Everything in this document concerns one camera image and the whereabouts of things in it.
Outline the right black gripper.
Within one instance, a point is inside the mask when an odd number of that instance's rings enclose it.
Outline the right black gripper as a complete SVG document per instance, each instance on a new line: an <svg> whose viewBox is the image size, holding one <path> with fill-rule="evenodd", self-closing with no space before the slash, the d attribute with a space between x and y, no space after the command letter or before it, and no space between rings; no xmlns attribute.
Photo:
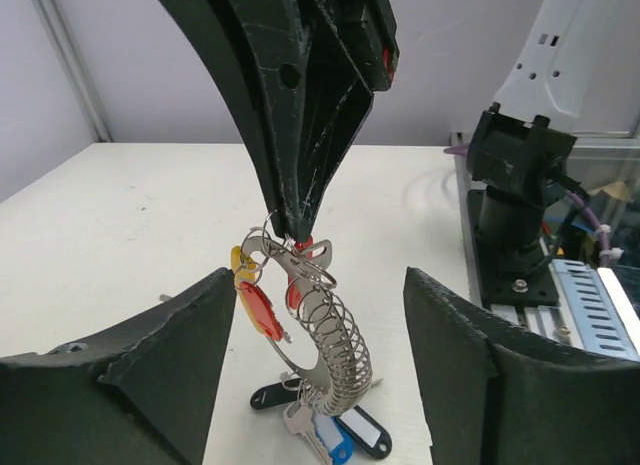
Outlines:
<svg viewBox="0 0 640 465"><path fill-rule="evenodd" d="M278 236L306 240L399 59L390 0L158 0L215 82Z"/></svg>

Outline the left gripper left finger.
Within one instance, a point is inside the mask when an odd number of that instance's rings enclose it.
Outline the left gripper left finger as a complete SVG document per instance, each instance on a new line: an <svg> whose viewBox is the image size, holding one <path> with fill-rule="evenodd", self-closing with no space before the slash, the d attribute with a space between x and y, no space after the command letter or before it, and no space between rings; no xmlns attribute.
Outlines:
<svg viewBox="0 0 640 465"><path fill-rule="evenodd" d="M220 268L45 354L1 361L5 464L199 464L236 293Z"/></svg>

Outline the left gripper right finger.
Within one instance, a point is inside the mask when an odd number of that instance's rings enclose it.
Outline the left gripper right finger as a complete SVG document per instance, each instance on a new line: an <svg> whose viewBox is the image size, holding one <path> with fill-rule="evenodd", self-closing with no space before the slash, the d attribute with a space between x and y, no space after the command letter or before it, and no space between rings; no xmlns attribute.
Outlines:
<svg viewBox="0 0 640 465"><path fill-rule="evenodd" d="M417 268L406 324L436 464L635 464L639 366L560 344Z"/></svg>

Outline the red tagged key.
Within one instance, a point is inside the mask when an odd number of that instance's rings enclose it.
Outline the red tagged key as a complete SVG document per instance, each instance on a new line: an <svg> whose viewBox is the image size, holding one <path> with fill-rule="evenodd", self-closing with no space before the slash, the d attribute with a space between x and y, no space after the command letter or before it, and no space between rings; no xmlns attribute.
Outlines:
<svg viewBox="0 0 640 465"><path fill-rule="evenodd" d="M260 334L276 342L291 342L290 335L275 316L272 302L259 286L248 281L240 281L237 291L245 312Z"/></svg>

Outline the blue tagged key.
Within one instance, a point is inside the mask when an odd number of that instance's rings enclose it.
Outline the blue tagged key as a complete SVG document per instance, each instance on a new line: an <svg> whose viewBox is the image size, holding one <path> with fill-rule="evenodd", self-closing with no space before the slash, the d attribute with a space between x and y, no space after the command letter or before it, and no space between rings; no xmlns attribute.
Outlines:
<svg viewBox="0 0 640 465"><path fill-rule="evenodd" d="M383 460L392 451L390 433L360 406L332 417L296 401L282 417L289 432L300 436L322 464L347 464L355 448L374 460Z"/></svg>

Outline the keyring with yellow handle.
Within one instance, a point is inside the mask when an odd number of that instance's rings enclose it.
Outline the keyring with yellow handle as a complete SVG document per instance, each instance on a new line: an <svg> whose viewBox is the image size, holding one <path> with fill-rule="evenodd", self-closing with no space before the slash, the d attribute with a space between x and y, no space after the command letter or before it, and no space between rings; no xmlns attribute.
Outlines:
<svg viewBox="0 0 640 465"><path fill-rule="evenodd" d="M336 293L337 280L328 271L333 259L332 242L297 242L290 235L278 239L269 231L270 221L266 217L232 248L234 288L239 297L240 281L260 287L270 264L286 274L284 308L313 343L315 365L305 368L296 364L280 346L285 340L276 342L261 335L301 379L298 396L318 413L339 416L359 404L374 378L366 341L353 314Z"/></svg>

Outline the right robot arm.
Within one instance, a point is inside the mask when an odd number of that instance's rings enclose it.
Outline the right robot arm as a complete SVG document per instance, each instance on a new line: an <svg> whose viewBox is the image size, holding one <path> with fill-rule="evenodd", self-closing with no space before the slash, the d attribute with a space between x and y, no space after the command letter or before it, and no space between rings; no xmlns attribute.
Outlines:
<svg viewBox="0 0 640 465"><path fill-rule="evenodd" d="M275 233L308 239L323 195L399 59L390 0L158 0L215 82L249 153ZM467 168L486 187L479 239L497 277L543 212L578 185L566 173L597 56L626 0L543 0L485 109Z"/></svg>

